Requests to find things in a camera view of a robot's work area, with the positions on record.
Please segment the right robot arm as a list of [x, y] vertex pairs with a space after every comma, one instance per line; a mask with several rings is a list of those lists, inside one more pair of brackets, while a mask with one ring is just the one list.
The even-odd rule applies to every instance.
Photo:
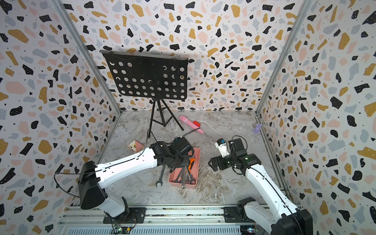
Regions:
[[262, 162], [255, 154], [249, 154], [240, 136], [229, 142], [218, 139], [215, 147], [220, 156], [209, 160], [213, 171], [231, 168], [236, 174], [245, 176], [257, 189], [268, 209], [254, 198], [238, 201], [237, 211], [230, 217], [240, 221], [254, 221], [270, 235], [312, 235], [313, 219], [306, 209], [299, 209], [281, 191], [268, 175]]

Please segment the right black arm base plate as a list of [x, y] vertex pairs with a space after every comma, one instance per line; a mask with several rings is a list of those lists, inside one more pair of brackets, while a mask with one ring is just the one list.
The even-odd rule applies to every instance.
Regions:
[[253, 220], [249, 219], [245, 212], [238, 206], [224, 207], [224, 219], [226, 223], [251, 223]]

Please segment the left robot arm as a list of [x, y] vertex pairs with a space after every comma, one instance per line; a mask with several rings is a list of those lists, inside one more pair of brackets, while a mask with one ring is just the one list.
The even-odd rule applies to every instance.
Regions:
[[188, 167], [194, 153], [194, 147], [189, 141], [185, 137], [178, 137], [171, 143], [155, 142], [140, 153], [116, 161], [102, 164], [86, 162], [78, 182], [80, 208], [100, 209], [112, 218], [127, 215], [129, 210], [126, 199], [115, 196], [107, 189], [111, 184], [160, 165], [171, 170]]

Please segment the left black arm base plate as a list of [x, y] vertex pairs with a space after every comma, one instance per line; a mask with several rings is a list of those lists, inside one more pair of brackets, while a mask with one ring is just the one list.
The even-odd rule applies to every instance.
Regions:
[[106, 215], [103, 219], [104, 224], [143, 224], [146, 216], [145, 207], [131, 207], [124, 213], [116, 217]]

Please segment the large silver combination wrench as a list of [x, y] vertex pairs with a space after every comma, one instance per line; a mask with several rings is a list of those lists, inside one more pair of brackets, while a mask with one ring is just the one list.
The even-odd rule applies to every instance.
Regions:
[[158, 188], [158, 187], [161, 187], [163, 185], [163, 177], [164, 177], [164, 173], [165, 173], [165, 168], [166, 168], [166, 165], [163, 165], [163, 168], [162, 168], [162, 171], [161, 171], [161, 174], [160, 174], [160, 177], [158, 179], [158, 181], [156, 182], [155, 186]]

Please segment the orange handled adjustable wrench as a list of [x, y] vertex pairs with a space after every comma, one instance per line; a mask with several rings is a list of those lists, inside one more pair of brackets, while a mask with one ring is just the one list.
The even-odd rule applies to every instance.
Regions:
[[192, 171], [192, 168], [193, 168], [194, 162], [195, 162], [195, 158], [191, 158], [191, 159], [190, 159], [190, 164], [189, 164], [189, 166], [188, 166], [189, 173], [191, 173], [191, 171]]

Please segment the long silver combination wrench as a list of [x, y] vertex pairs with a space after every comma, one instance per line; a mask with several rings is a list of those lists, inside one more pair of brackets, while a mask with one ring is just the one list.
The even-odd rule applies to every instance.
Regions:
[[186, 188], [186, 167], [185, 166], [182, 168], [181, 173], [182, 173], [181, 185], [182, 185], [182, 189], [185, 189]]

